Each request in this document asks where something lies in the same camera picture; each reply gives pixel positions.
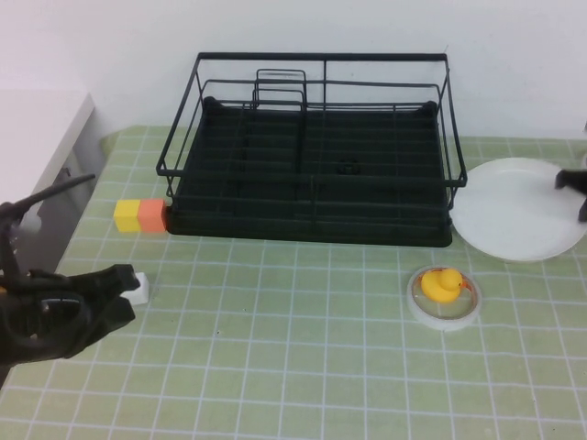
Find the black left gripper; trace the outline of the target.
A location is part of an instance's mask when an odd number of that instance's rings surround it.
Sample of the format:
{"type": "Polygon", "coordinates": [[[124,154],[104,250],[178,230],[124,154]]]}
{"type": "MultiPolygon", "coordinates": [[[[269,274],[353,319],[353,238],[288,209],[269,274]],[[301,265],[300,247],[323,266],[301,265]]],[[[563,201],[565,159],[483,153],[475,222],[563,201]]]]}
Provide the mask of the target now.
{"type": "Polygon", "coordinates": [[[1,271],[1,365],[71,358],[135,319],[129,300],[116,297],[140,287],[130,264],[63,276],[1,271]]]}

